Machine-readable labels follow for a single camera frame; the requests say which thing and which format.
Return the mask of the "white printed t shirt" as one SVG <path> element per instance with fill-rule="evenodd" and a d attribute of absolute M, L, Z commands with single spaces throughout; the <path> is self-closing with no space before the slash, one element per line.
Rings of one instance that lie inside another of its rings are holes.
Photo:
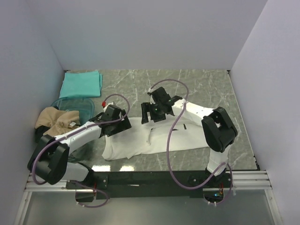
<path fill-rule="evenodd" d="M 105 138 L 102 157 L 105 160 L 130 159 L 136 155 L 166 152 L 167 138 L 176 117 L 168 115 L 160 122 L 141 124 L 141 118 L 131 117 L 131 128 Z M 192 150 L 208 147 L 203 128 L 194 122 L 180 118 L 169 144 L 169 151 Z"/>

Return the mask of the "beige t shirt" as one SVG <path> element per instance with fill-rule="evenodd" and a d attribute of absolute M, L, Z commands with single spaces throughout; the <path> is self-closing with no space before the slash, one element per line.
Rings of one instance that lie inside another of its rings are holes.
<path fill-rule="evenodd" d="M 57 136 L 80 127 L 79 111 L 62 111 L 55 107 L 45 108 L 39 115 L 35 130 L 42 135 Z"/>

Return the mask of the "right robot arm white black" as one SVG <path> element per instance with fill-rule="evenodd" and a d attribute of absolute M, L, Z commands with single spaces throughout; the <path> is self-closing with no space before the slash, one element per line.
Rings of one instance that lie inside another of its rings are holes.
<path fill-rule="evenodd" d="M 187 101 L 179 96 L 170 97 L 163 87 L 150 90 L 150 101 L 141 103 L 142 124 L 149 120 L 161 122 L 167 115 L 176 117 L 167 137 L 167 151 L 170 148 L 171 134 L 181 118 L 185 118 L 200 127 L 204 132 L 205 141 L 210 148 L 210 158 L 206 170 L 206 183 L 216 187 L 222 182 L 222 173 L 227 167 L 228 152 L 238 135 L 227 111 L 203 107 Z"/>

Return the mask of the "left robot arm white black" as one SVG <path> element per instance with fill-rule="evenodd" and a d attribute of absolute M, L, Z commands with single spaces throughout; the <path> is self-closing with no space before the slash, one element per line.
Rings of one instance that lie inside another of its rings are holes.
<path fill-rule="evenodd" d="M 104 112 L 75 130 L 56 137 L 43 136 L 28 162 L 33 181 L 37 185 L 53 185 L 65 178 L 77 181 L 82 188 L 91 187 L 94 182 L 92 169 L 81 163 L 69 162 L 69 155 L 91 141 L 130 128 L 126 110 L 108 105 Z"/>

